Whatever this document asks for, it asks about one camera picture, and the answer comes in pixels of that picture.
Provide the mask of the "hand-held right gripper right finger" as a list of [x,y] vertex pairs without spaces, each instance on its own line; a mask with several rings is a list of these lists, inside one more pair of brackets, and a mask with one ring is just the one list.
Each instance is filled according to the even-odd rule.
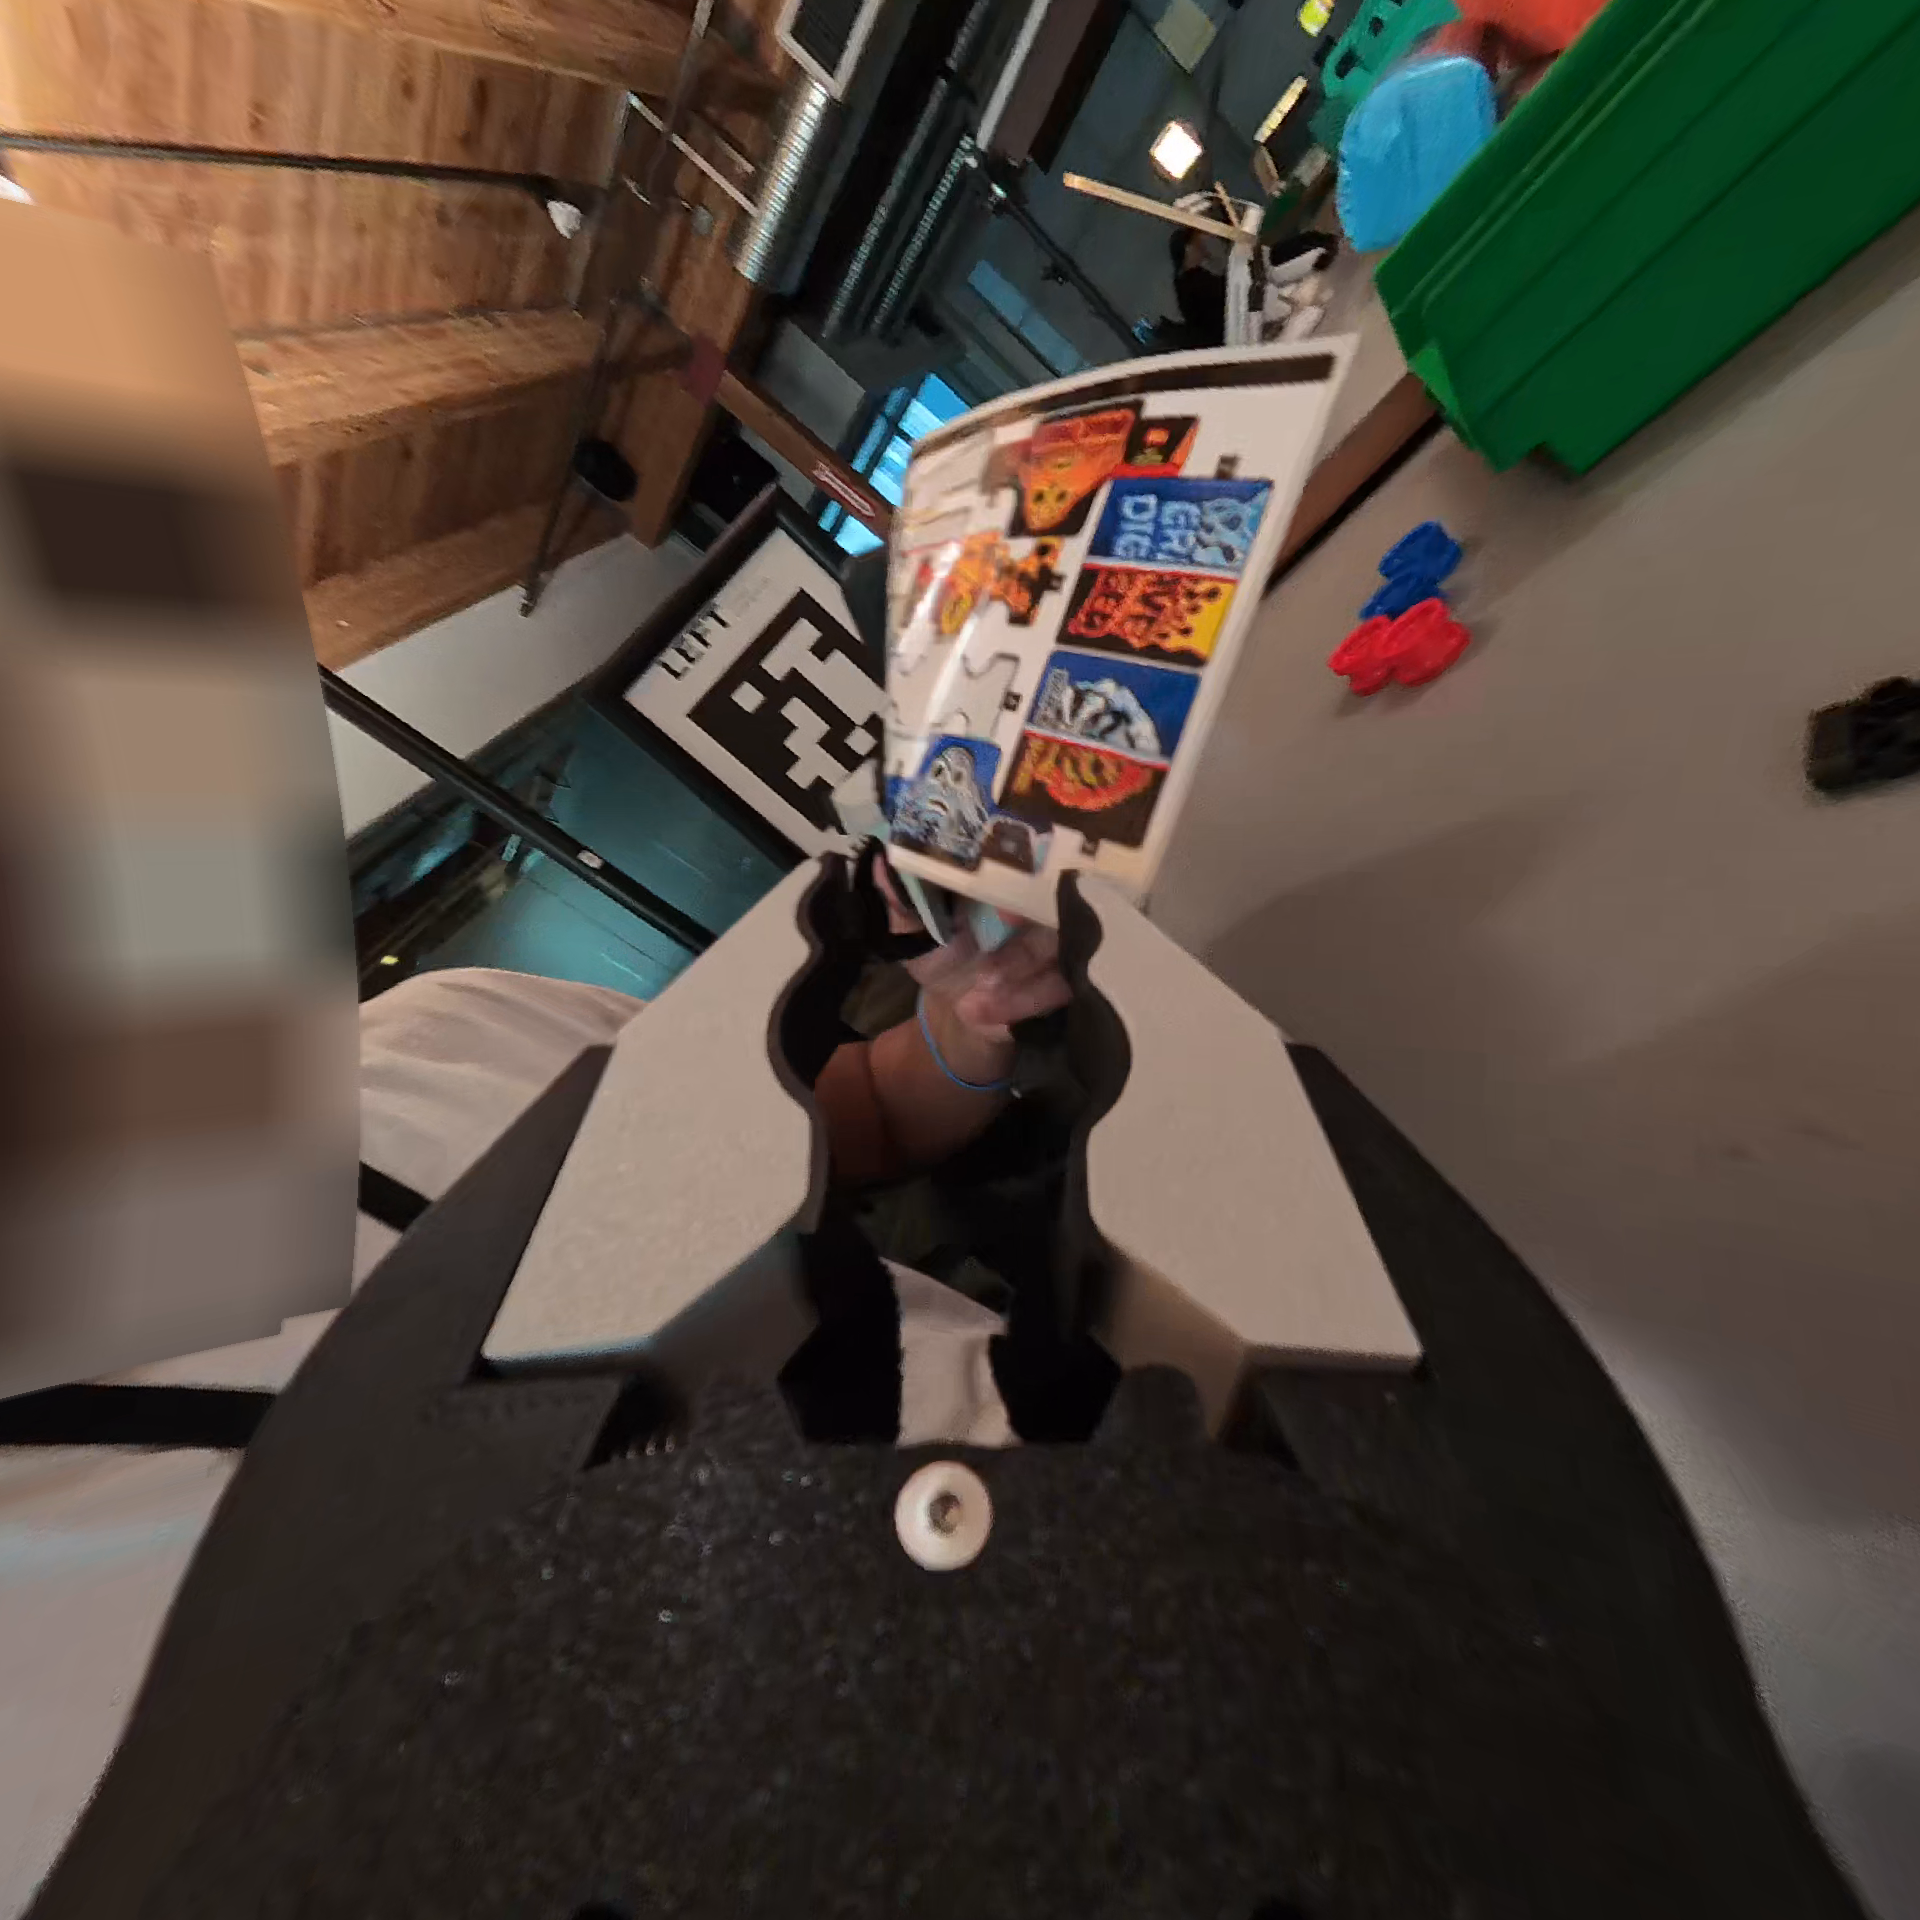
[[1013,1433],[1078,1445],[1173,1371],[1232,1435],[1272,1373],[1414,1376],[1425,1345],[1281,1028],[1104,880],[1058,886],[1064,1142],[993,1346]]

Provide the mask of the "printed sticker sheet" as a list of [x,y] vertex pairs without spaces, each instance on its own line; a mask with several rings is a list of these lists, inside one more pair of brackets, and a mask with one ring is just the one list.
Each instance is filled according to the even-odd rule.
[[1050,926],[1069,874],[1147,898],[1356,348],[1138,356],[912,445],[880,758],[912,890]]

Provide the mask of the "red lego piece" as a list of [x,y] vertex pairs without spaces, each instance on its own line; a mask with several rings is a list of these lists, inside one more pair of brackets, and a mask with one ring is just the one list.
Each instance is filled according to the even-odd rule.
[[1469,649],[1472,628],[1432,592],[1396,614],[1370,614],[1336,648],[1328,669],[1368,700],[1389,689],[1419,689]]

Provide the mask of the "blue lego gear piece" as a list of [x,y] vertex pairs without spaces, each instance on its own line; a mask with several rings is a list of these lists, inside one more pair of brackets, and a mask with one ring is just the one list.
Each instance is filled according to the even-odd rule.
[[1464,542],[1437,518],[1427,518],[1394,542],[1379,562],[1380,585],[1361,605],[1361,619],[1400,619],[1444,585],[1464,562]]

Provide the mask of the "black lego brick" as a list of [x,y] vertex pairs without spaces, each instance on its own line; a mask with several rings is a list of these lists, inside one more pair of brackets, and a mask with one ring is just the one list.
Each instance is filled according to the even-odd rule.
[[1918,777],[1918,678],[1884,678],[1811,713],[1806,782],[1840,797]]

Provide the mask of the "person's left hand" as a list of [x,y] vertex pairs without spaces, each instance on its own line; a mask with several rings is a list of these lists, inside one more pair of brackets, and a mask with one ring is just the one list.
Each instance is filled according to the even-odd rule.
[[1017,923],[994,948],[971,932],[905,963],[920,992],[923,1038],[944,1068],[987,1084],[1011,1074],[1017,1028],[1058,1014],[1073,996],[1054,928]]

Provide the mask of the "white shirt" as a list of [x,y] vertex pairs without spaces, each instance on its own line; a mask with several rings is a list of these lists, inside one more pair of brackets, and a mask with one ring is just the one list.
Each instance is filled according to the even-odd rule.
[[[875,1040],[916,1014],[884,972]],[[362,1009],[362,1205],[353,1278],[397,1244],[581,1054],[642,1013],[613,990],[497,970],[405,980]],[[275,1395],[330,1329],[5,1404],[2,1914],[32,1906],[126,1731],[186,1566]]]

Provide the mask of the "blue wristband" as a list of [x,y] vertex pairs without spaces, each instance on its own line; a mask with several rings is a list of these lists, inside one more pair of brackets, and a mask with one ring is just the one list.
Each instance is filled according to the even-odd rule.
[[953,1069],[948,1065],[948,1060],[947,1060],[947,1056],[939,1048],[939,1040],[933,1030],[933,1022],[929,1019],[929,1003],[926,1003],[923,996],[916,1000],[916,1028],[920,1028],[926,1056],[930,1059],[933,1068],[939,1073],[939,1077],[948,1086],[961,1089],[970,1096],[979,1096],[979,1097],[1000,1097],[1000,1096],[1011,1096],[1014,1091],[1017,1082],[1011,1073],[981,1082],[981,1080],[970,1080],[970,1077],[961,1074],[958,1069]]

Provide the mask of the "wooden plank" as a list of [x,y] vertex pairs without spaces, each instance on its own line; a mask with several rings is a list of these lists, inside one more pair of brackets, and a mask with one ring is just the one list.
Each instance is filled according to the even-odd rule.
[[1216,217],[1214,212],[1201,211],[1201,206],[1153,198],[1130,188],[1073,172],[1061,174],[1061,182],[1081,198],[1138,212],[1147,219],[1160,219],[1162,225],[1179,227],[1192,234],[1202,234],[1226,242],[1228,246],[1252,244],[1262,232],[1262,209],[1238,206],[1232,198],[1220,201],[1226,214]]

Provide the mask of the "blue plastic bag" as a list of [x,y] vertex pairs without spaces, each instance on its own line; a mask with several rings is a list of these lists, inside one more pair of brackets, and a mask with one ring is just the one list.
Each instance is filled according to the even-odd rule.
[[1350,109],[1336,212],[1358,254],[1394,249],[1497,130],[1497,85],[1474,56],[1419,53]]

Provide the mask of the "green plastic stool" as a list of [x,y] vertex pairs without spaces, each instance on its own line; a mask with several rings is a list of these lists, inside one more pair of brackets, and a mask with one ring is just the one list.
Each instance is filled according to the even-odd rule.
[[1324,102],[1356,107],[1393,61],[1453,20],[1457,3],[1362,3],[1321,65]]

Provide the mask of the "green plastic bin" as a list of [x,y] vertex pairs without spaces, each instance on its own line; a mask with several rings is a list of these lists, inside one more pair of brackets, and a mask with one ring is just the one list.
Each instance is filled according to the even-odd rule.
[[1916,201],[1916,3],[1614,3],[1377,288],[1468,449],[1584,473]]

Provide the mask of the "orange bin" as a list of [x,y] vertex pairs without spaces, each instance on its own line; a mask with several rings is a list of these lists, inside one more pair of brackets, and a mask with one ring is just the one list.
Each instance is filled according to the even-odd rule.
[[1563,56],[1604,8],[1608,3],[1457,3],[1457,17],[1506,56],[1541,61]]

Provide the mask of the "black metal rail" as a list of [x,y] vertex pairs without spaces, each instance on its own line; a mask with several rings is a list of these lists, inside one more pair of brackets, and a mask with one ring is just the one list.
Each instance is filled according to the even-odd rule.
[[581,884],[613,901],[686,954],[707,954],[717,941],[715,931],[692,918],[691,913],[665,901],[658,891],[587,848],[586,842],[521,805],[505,787],[478,773],[466,758],[444,750],[324,666],[320,667],[320,692],[332,715],[348,723],[378,748],[406,761],[430,785],[444,787],[459,800],[472,802]]

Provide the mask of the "silver air duct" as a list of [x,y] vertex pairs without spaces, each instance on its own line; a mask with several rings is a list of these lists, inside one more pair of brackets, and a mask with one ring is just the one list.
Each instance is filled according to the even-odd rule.
[[803,238],[844,129],[830,88],[800,74],[777,117],[774,147],[760,172],[744,227],[729,241],[736,275],[760,297],[789,299],[800,275]]

